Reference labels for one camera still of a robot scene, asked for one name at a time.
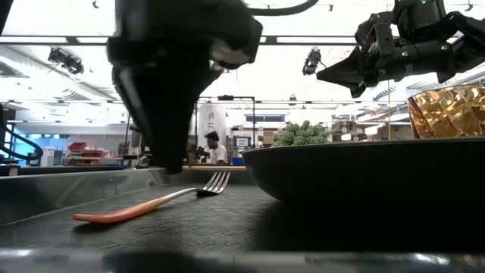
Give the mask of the black aluminium table frame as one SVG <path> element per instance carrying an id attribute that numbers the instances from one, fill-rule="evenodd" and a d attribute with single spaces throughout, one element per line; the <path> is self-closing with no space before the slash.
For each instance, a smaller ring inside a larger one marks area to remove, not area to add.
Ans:
<path id="1" fill-rule="evenodd" d="M 119 165 L 82 165 L 82 166 L 53 166 L 53 167 L 27 167 L 19 165 L 0 165 L 0 177 L 16 175 L 41 175 L 41 174 L 65 174 L 93 171 L 120 171 L 127 169 L 127 166 Z"/>

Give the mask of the round black plate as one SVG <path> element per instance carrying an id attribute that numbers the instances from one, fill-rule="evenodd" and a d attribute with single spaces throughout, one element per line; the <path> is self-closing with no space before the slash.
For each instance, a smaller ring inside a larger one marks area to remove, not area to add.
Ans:
<path id="1" fill-rule="evenodd" d="M 291 206 L 444 206 L 485 201 L 485 137 L 278 146 L 242 154 Z"/>

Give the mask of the person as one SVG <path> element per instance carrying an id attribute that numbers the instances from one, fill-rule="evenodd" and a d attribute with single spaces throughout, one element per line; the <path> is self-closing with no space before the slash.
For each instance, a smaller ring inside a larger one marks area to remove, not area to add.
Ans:
<path id="1" fill-rule="evenodd" d="M 227 163 L 227 149 L 219 143 L 219 136 L 216 131 L 205 135 L 207 147 L 210 150 L 210 160 L 215 165 L 225 165 Z"/>

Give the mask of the black overhead mounted fixture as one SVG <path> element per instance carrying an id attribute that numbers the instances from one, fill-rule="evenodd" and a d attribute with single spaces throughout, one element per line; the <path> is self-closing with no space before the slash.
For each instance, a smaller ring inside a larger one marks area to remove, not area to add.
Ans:
<path id="1" fill-rule="evenodd" d="M 302 73 L 305 76 L 315 74 L 319 64 L 321 64 L 321 52 L 318 48 L 312 48 L 305 59 Z"/>
<path id="2" fill-rule="evenodd" d="M 61 51 L 59 48 L 51 48 L 48 61 L 56 66 L 66 69 L 70 74 L 83 74 L 84 66 L 82 59 Z"/>

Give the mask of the black rectangular serving tray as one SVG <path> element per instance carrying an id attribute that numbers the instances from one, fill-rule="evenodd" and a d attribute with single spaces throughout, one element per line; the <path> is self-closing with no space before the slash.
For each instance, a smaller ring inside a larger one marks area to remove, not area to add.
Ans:
<path id="1" fill-rule="evenodd" d="M 202 186 L 156 169 L 0 177 L 0 273 L 485 273 L 485 212 L 292 208 L 244 171 L 132 221 L 84 224 Z"/>

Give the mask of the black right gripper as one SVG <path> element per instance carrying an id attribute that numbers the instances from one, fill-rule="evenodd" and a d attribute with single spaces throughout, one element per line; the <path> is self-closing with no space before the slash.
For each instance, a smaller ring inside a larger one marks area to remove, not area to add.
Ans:
<path id="1" fill-rule="evenodd" d="M 381 81 L 398 82 L 432 72 L 441 83 L 455 76 L 455 56 L 449 43 L 432 40 L 413 44 L 397 39 L 373 42 L 363 51 L 357 45 L 347 58 L 317 72 L 317 78 L 345 86 L 358 98 Z"/>

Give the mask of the amber faceted glass cup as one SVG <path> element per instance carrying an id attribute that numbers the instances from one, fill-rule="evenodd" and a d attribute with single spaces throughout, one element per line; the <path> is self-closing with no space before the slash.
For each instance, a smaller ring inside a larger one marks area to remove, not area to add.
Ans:
<path id="1" fill-rule="evenodd" d="M 485 84 L 441 87 L 407 99 L 416 139 L 485 137 Z"/>

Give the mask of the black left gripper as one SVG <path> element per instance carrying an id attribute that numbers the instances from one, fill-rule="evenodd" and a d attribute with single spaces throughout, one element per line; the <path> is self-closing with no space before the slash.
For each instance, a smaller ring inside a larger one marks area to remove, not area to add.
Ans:
<path id="1" fill-rule="evenodd" d="M 194 105 L 222 73 L 255 61 L 263 26 L 243 0 L 114 0 L 115 31 L 106 52 L 115 90 L 152 154 L 151 166 L 182 171 Z M 160 114 L 150 76 L 122 67 L 193 63 L 210 67 L 176 76 L 166 104 L 162 148 L 155 140 Z"/>

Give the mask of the red storage bins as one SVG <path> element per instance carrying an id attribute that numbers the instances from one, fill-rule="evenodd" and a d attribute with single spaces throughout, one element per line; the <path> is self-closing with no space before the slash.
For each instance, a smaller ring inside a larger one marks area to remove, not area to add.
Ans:
<path id="1" fill-rule="evenodd" d="M 74 142 L 71 143 L 68 148 L 68 155 L 72 157 L 93 157 L 102 158 L 105 155 L 105 151 L 99 149 L 89 149 L 87 143 Z"/>

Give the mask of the black overhead frame bar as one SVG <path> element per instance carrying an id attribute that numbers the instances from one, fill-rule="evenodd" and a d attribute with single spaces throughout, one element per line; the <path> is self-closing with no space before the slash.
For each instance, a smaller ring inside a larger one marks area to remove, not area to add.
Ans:
<path id="1" fill-rule="evenodd" d="M 0 36 L 0 45 L 103 46 L 109 36 Z M 263 46 L 355 46 L 354 36 L 262 36 Z"/>

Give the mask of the green succulent in patterned pot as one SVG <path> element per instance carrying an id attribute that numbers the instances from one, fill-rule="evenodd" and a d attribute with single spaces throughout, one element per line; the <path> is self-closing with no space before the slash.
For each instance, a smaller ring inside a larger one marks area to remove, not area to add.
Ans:
<path id="1" fill-rule="evenodd" d="M 304 121 L 302 124 L 289 122 L 285 128 L 274 134 L 274 146 L 303 146 L 328 143 L 329 132 L 320 124 Z"/>

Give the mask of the orange-handled steel fork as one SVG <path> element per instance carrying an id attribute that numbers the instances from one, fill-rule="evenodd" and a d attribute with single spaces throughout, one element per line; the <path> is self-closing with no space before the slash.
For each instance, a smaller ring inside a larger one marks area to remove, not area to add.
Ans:
<path id="1" fill-rule="evenodd" d="M 129 208 L 107 214 L 74 214 L 73 220 L 94 224 L 115 224 L 118 222 L 129 221 L 141 215 L 152 212 L 160 206 L 189 193 L 196 193 L 196 195 L 199 197 L 216 196 L 221 194 L 227 187 L 230 174 L 230 171 L 218 171 L 213 174 L 211 179 L 203 188 L 187 188 L 136 206 L 131 206 Z"/>

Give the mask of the white cylindrical tank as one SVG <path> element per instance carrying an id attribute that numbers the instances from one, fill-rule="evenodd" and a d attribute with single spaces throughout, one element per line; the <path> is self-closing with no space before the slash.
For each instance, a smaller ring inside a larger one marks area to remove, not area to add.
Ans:
<path id="1" fill-rule="evenodd" d="M 222 105 L 204 104 L 198 109 L 198 145 L 206 147 L 207 133 L 216 131 L 219 136 L 219 143 L 226 146 L 227 124 L 226 109 Z"/>

